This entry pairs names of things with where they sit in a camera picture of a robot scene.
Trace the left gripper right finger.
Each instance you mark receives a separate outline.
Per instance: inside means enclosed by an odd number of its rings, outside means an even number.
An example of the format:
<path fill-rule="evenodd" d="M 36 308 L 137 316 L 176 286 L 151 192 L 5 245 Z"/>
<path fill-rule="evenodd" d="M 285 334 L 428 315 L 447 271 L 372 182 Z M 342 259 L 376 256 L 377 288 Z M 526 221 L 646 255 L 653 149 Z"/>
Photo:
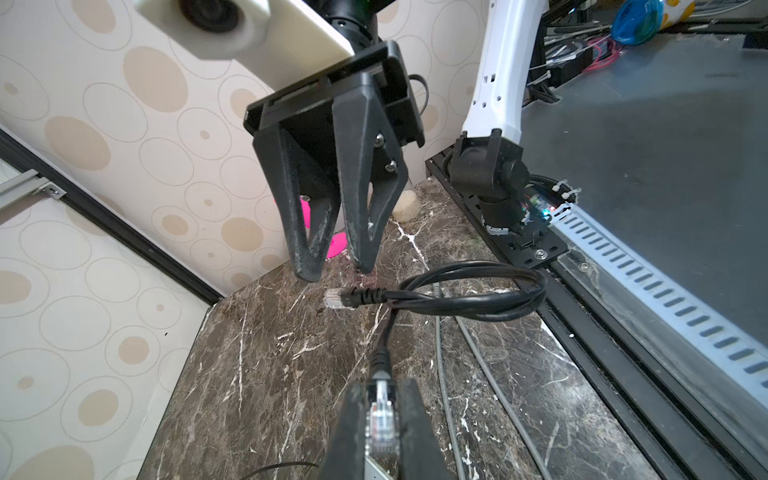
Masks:
<path fill-rule="evenodd" d="M 434 434 L 417 382 L 400 381 L 400 454 L 398 478 L 404 480 L 452 479 Z"/>

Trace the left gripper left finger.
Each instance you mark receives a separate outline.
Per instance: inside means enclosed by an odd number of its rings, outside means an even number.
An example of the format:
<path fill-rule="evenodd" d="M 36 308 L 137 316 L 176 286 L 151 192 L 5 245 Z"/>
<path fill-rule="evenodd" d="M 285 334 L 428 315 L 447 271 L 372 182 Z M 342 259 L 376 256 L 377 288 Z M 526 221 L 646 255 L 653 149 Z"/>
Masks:
<path fill-rule="evenodd" d="M 365 476 L 366 392 L 359 382 L 345 390 L 340 414 L 317 479 L 361 480 Z"/>

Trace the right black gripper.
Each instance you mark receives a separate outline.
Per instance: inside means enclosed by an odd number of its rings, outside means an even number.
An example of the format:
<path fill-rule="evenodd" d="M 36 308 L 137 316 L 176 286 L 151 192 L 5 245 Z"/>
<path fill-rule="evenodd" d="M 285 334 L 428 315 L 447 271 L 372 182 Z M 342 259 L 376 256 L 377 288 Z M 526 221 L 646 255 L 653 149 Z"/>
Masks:
<path fill-rule="evenodd" d="M 340 192 L 327 171 L 275 125 L 281 122 L 297 124 L 301 133 L 333 126 Z M 321 279 L 341 201 L 349 253 L 360 272 L 371 272 L 407 180 L 401 146 L 425 143 L 399 45 L 379 42 L 250 104 L 243 126 L 253 136 L 296 277 Z"/>

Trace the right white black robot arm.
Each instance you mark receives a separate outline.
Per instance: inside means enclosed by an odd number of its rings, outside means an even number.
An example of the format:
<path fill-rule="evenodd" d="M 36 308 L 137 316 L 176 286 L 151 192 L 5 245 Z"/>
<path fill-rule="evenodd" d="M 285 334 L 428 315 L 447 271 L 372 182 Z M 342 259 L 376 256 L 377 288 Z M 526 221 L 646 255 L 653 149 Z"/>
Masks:
<path fill-rule="evenodd" d="M 374 269 L 408 179 L 402 149 L 425 141 L 402 52 L 375 34 L 383 3 L 314 7 L 352 41 L 351 57 L 251 104 L 244 116 L 294 273 L 308 282 L 321 278 L 338 219 L 357 269 Z M 496 235 L 521 231 L 527 217 L 522 100 L 545 9 L 542 1 L 490 3 L 472 103 L 449 167 L 454 187 L 477 197 Z"/>

